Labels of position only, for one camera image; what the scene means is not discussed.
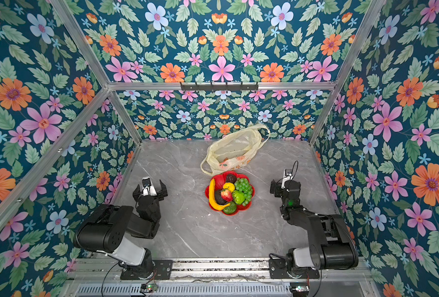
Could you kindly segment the green grapes bunch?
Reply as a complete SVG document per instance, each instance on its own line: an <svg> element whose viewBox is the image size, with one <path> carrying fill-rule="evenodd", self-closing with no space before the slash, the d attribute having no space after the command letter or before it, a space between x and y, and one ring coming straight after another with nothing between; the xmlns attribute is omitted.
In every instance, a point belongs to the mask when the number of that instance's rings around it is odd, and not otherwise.
<svg viewBox="0 0 439 297"><path fill-rule="evenodd" d="M246 195L246 201L241 205L243 207L248 206L252 200L252 192L253 192L253 188L252 188L251 184L249 183L248 179L239 178L234 183L234 185L236 187L236 190L241 191Z"/></svg>

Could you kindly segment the green bell pepper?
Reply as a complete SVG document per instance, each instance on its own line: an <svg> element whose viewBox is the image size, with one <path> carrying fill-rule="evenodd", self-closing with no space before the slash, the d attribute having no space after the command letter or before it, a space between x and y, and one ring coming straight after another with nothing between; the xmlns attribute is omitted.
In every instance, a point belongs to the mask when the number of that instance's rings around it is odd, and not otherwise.
<svg viewBox="0 0 439 297"><path fill-rule="evenodd" d="M235 190L232 195L234 203L237 205L241 205L246 201L246 195L241 191Z"/></svg>

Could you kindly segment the yellow banana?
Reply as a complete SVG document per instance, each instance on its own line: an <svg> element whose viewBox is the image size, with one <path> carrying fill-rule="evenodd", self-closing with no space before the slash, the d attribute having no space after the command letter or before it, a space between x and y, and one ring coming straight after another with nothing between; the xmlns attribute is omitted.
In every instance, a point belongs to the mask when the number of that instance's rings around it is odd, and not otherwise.
<svg viewBox="0 0 439 297"><path fill-rule="evenodd" d="M208 187L208 201L209 201L209 205L216 211L222 211L225 208L229 207L231 205L231 203L227 203L225 205L219 205L216 202L215 199L215 186L216 186L216 182L214 179L211 179L209 187Z"/></svg>

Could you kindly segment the dark brown avocado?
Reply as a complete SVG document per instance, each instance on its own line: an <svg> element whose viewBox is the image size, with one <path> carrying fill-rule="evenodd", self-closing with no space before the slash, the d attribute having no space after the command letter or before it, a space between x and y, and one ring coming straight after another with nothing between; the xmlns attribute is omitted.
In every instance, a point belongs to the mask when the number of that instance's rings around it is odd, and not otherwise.
<svg viewBox="0 0 439 297"><path fill-rule="evenodd" d="M221 196L221 190L216 190L215 191L215 202L218 205L226 205L228 202L226 200L223 199L223 197Z"/></svg>

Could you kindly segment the red flower-shaped plate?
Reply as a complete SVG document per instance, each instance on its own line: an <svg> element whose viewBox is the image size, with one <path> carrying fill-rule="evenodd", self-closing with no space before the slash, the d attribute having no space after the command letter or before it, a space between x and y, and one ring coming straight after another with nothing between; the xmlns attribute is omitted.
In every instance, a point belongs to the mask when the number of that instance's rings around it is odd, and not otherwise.
<svg viewBox="0 0 439 297"><path fill-rule="evenodd" d="M249 181L249 183L251 184L251 182L250 182L250 180L249 180L249 178L245 175L245 174L241 174L241 173L237 173L237 172L233 172L233 171L230 171L230 172L224 172L224 173L221 173L221 174L217 174L217 175L215 175L212 179L214 179L215 180L215 182L216 182L216 186L215 186L215 191L216 190L222 190L223 189L223 185L224 185L224 183L226 183L226 181L225 181L225 178L226 178L226 176L227 176L227 174L235 174L237 177L238 177L238 179L239 178L245 178L245 179L248 179L248 181ZM252 192L252 198L254 197L254 195L255 195L255 189L254 189L254 187L253 187L253 185L251 184L251 186L252 186L252 188L253 188L253 192ZM208 187L209 187L209 185L206 187L206 189L205 189L205 197L207 198L207 200L208 200ZM239 213L239 212L242 212L242 211L245 211L245 210L248 210L250 207L251 207L251 205L252 205L252 200L251 200L251 202L249 203L249 205L248 206L246 206L246 207L243 207L242 205L238 205L238 211L234 214L234 215L236 215L237 213Z"/></svg>

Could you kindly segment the green avocado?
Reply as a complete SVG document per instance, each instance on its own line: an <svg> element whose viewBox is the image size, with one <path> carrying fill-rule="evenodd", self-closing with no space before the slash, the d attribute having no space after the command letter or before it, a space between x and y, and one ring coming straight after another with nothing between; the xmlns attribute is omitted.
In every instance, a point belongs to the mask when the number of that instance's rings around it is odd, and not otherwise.
<svg viewBox="0 0 439 297"><path fill-rule="evenodd" d="M229 203L228 206L226 206L222 212L226 215L234 215L236 212L238 211L238 205L232 201L231 203Z"/></svg>

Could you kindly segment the dark purple round fruit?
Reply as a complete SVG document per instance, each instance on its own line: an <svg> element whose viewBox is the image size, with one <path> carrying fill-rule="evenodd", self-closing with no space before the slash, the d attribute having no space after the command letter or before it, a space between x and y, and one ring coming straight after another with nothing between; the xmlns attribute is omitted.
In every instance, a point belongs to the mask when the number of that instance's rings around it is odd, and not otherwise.
<svg viewBox="0 0 439 297"><path fill-rule="evenodd" d="M227 183L232 183L234 184L236 181L238 180L238 177L235 174L227 174L225 181Z"/></svg>

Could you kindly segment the red apple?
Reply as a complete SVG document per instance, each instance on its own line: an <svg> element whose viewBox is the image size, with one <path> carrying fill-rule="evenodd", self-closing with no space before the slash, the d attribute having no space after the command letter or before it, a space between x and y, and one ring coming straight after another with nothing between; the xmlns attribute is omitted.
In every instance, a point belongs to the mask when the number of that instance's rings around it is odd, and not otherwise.
<svg viewBox="0 0 439 297"><path fill-rule="evenodd" d="M222 189L220 195L221 198L227 203L233 200L233 193L229 189Z"/></svg>

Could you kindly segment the cream plastic bag orange print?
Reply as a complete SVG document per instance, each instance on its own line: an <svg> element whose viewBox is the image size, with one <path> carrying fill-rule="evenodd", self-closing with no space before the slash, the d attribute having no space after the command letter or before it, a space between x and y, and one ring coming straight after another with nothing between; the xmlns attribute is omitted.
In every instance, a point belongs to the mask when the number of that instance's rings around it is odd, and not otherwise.
<svg viewBox="0 0 439 297"><path fill-rule="evenodd" d="M271 132L264 124L256 124L233 132L212 143L200 169L214 176L246 166L269 140Z"/></svg>

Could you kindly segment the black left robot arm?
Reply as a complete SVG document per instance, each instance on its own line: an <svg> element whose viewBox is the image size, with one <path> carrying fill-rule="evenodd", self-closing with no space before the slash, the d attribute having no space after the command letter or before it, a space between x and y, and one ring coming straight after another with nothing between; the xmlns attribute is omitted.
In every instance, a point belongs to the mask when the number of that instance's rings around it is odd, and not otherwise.
<svg viewBox="0 0 439 297"><path fill-rule="evenodd" d="M79 227L73 244L89 252L104 254L118 261L121 279L149 279L156 272L151 251L130 240L152 240L160 227L160 202L168 196L160 181L156 190L150 177L142 179L132 196L135 206L100 205Z"/></svg>

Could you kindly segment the small circuit board left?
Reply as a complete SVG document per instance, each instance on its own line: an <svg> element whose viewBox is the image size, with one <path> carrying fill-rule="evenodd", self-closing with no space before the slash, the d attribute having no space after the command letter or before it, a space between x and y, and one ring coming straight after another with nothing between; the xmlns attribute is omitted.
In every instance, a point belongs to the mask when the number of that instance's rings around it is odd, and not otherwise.
<svg viewBox="0 0 439 297"><path fill-rule="evenodd" d="M144 294L147 293L154 293L158 290L158 286L156 284L142 284L141 285L141 292Z"/></svg>

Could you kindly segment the small circuit board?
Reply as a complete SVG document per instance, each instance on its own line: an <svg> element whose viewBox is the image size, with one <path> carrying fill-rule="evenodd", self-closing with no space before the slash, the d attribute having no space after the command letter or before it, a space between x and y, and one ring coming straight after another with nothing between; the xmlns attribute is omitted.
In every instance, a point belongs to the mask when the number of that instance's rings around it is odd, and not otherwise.
<svg viewBox="0 0 439 297"><path fill-rule="evenodd" d="M144 294L147 293L154 293L158 290L158 286L156 284L142 284L141 285L141 292Z"/></svg>
<svg viewBox="0 0 439 297"><path fill-rule="evenodd" d="M308 285L292 283L290 287L290 292L293 297L308 297L310 288Z"/></svg>

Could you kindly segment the small circuit board right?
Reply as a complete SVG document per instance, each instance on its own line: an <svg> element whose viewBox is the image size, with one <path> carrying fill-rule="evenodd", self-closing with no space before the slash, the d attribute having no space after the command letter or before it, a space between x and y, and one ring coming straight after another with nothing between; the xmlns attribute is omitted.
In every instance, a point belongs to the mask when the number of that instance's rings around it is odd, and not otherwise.
<svg viewBox="0 0 439 297"><path fill-rule="evenodd" d="M290 287L290 292L293 297L308 297L310 288L308 285L292 283Z"/></svg>

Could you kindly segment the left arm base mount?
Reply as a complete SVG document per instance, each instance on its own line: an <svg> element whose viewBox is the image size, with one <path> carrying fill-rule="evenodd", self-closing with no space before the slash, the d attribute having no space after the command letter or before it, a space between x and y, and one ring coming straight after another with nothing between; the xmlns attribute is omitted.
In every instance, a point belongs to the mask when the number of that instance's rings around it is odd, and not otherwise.
<svg viewBox="0 0 439 297"><path fill-rule="evenodd" d="M173 270L172 260L144 260L139 266L125 266L121 280L169 280Z"/></svg>

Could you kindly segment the black hook rail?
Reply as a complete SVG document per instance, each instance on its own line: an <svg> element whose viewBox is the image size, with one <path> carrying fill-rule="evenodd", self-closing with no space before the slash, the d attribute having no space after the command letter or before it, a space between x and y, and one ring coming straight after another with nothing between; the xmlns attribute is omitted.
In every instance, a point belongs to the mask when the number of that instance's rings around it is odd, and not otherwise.
<svg viewBox="0 0 439 297"><path fill-rule="evenodd" d="M231 92L241 92L241 91L256 91L259 90L258 83L244 83L244 82L225 82L225 83L180 83L181 90L183 91L205 91L205 92L215 92L215 91L231 91Z"/></svg>

